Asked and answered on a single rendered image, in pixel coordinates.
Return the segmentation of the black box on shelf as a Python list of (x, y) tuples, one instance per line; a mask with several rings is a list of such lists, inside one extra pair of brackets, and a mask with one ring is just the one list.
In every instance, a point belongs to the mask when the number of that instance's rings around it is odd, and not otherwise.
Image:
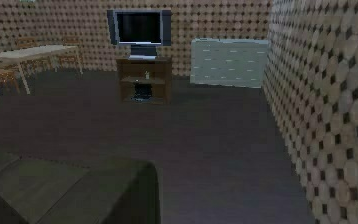
[(146, 101), (152, 97), (152, 86), (150, 84), (134, 84), (134, 96), (133, 98), (137, 101)]

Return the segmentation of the dark brown television stand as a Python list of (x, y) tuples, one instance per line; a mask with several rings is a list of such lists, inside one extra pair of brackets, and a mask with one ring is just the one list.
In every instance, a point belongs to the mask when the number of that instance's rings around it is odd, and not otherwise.
[[(169, 104), (172, 96), (172, 60), (168, 57), (156, 59), (117, 58), (120, 99), (122, 102)], [(145, 78), (145, 71), (150, 79)], [(133, 98), (134, 84), (150, 84), (152, 97), (146, 101)]]

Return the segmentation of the pale green chest of drawers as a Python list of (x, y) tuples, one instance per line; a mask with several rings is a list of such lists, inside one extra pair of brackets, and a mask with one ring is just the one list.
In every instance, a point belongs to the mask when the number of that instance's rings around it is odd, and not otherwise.
[(192, 84), (260, 88), (267, 40), (196, 38), (191, 41)]

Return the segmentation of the black flat television set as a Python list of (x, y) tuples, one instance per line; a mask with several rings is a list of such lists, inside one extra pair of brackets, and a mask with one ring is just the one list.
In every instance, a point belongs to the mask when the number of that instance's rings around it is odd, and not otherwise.
[(171, 45), (169, 9), (111, 9), (107, 11), (110, 42), (129, 46), (130, 59), (155, 60), (157, 47)]

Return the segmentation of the dark olive green sofa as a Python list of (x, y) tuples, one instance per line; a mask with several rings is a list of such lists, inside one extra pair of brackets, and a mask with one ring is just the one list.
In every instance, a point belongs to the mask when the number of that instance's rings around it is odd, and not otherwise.
[(70, 163), (0, 152), (0, 224), (161, 224), (147, 161)]

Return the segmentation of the pale wooden dining table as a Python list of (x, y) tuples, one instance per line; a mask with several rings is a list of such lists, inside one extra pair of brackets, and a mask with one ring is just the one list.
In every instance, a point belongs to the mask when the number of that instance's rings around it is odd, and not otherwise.
[(0, 52), (0, 61), (16, 64), (19, 68), (19, 74), (22, 78), (23, 85), (26, 93), (31, 94), (28, 87), (27, 80), (25, 78), (22, 62), (29, 60), (36, 60), (44, 57), (56, 56), (62, 53), (73, 52), (78, 59), (79, 72), (83, 73), (82, 60), (80, 59), (79, 48), (77, 46), (66, 46), (66, 45), (44, 45), (38, 47), (31, 47), (25, 49), (18, 49), (6, 52)]

